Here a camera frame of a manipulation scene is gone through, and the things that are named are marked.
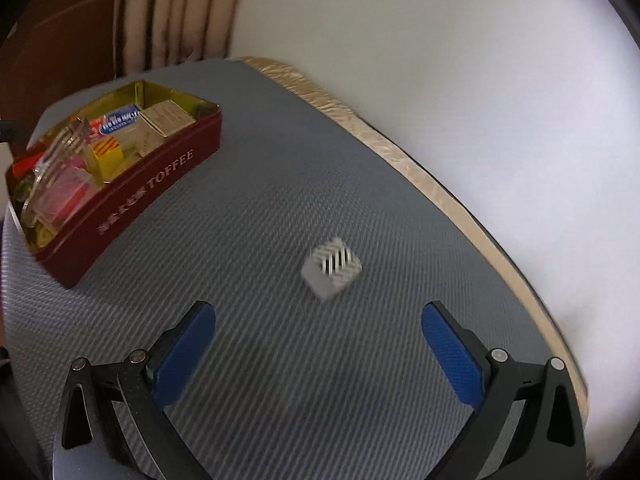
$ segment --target table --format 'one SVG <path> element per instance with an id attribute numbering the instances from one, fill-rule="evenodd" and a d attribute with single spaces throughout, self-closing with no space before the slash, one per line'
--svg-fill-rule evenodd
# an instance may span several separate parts
<path id="1" fill-rule="evenodd" d="M 324 114 L 238 61 L 145 77 L 222 106 L 219 152 L 140 215 L 73 290 L 4 225 L 8 347 L 47 454 L 69 363 L 146 348 L 195 300 L 214 305 L 218 328 L 168 416 L 217 479 L 423 478 L 470 414 L 422 338 L 428 301 L 443 301 L 489 348 L 536 363 L 551 356 L 527 310 L 447 216 Z M 36 133 L 122 84 L 57 103 Z M 336 235 L 364 270 L 320 303 L 300 269 Z"/>

